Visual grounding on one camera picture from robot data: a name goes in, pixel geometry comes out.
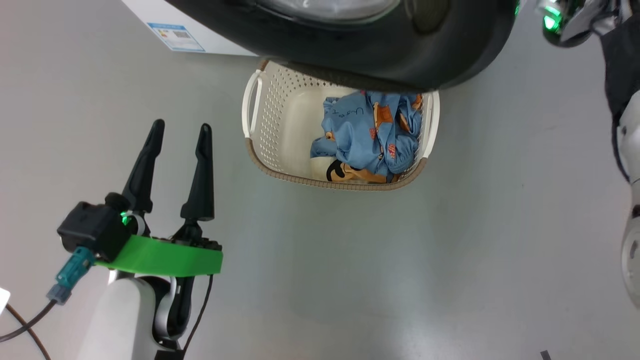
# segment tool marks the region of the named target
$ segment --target laundry basket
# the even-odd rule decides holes
[[[413,165],[390,184],[336,183],[311,177],[311,143],[324,131],[323,102],[355,89],[313,78],[272,61],[265,61],[249,79],[244,91],[242,126],[253,162],[267,175],[321,188],[381,191],[412,182],[431,154],[438,131],[438,92],[422,94],[422,128]]]

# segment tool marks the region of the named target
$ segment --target black cable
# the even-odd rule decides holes
[[[622,159],[620,158],[620,148],[618,147],[618,127],[620,126],[620,118],[613,119],[611,122],[611,145],[613,147],[613,158],[616,160],[616,165],[618,166],[618,170],[622,176],[629,182],[629,175],[625,170],[624,165],[622,165]]]
[[[13,331],[13,332],[10,332],[7,335],[0,336],[0,343],[3,343],[5,341],[7,341],[7,340],[11,340],[11,339],[15,338],[16,336],[22,334],[23,332],[27,331],[28,329],[30,329],[37,322],[39,322],[51,310],[51,308],[54,307],[56,304],[57,304],[57,302],[55,300],[51,300],[47,304],[47,306],[45,306],[44,309],[42,309],[42,311],[39,314],[37,314],[26,325],[23,325],[22,327],[20,327],[20,329],[17,329],[16,331]]]
[[[27,326],[27,322],[24,321],[22,316],[18,314],[18,312],[13,308],[13,306],[7,304],[6,309],[11,313],[11,315],[13,315],[13,317],[16,320],[18,320],[20,325],[22,325],[23,327]],[[40,352],[42,353],[42,356],[44,356],[45,360],[51,360],[51,356],[49,356],[47,349],[44,347],[44,345],[42,344],[42,342],[40,341],[40,338],[36,335],[36,333],[31,329],[27,329],[27,332],[29,333],[29,335],[31,335],[31,338],[36,343],[36,345],[38,345],[38,348],[40,349]]]
[[[209,287],[207,288],[207,294],[204,295],[204,303],[202,304],[202,308],[200,309],[200,314],[198,314],[198,319],[196,320],[196,324],[193,325],[193,329],[191,330],[191,334],[189,334],[189,338],[187,338],[187,343],[184,344],[184,349],[182,349],[182,356],[187,352],[187,348],[189,348],[189,344],[191,343],[191,339],[198,329],[198,325],[200,325],[200,321],[202,320],[202,315],[204,314],[204,309],[207,307],[207,303],[209,302],[209,294],[211,293],[211,286],[213,285],[213,275],[209,275]]]

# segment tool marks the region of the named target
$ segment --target basket handle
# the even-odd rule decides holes
[[[429,120],[429,138],[427,139],[427,146],[424,147],[422,153],[423,158],[428,158],[433,150],[433,145],[436,142],[436,134],[438,133],[438,124],[440,123],[440,93],[438,90],[431,93],[429,96],[433,100],[431,106],[431,119]]]
[[[258,119],[258,101],[260,100],[260,95],[262,93],[262,78],[260,75],[262,74],[261,70],[256,70],[251,77],[249,78],[249,82],[246,84],[246,88],[244,90],[244,97],[242,99],[242,130],[244,132],[245,138],[250,138],[253,132],[255,131],[256,120]],[[249,106],[251,105],[251,94],[255,87],[258,87],[258,90],[255,93],[255,101],[253,102],[253,113],[251,114],[251,121],[249,121]]]

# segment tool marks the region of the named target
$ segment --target green led light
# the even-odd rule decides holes
[[[555,16],[560,17],[560,10],[558,10],[558,9],[556,9],[554,7],[547,6],[547,7],[545,7],[545,10],[550,12],[550,13],[552,13],[552,14],[554,14]]]
[[[557,31],[560,28],[560,23],[555,21],[552,17],[545,16],[545,28],[549,31]]]
[[[127,212],[123,211],[120,213],[120,216],[122,217],[122,223],[127,225],[129,223],[129,221],[131,221],[131,219],[127,216]]]

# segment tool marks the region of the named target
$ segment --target washing machine door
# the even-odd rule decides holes
[[[167,0],[283,65],[370,90],[461,83],[504,46],[518,0]]]

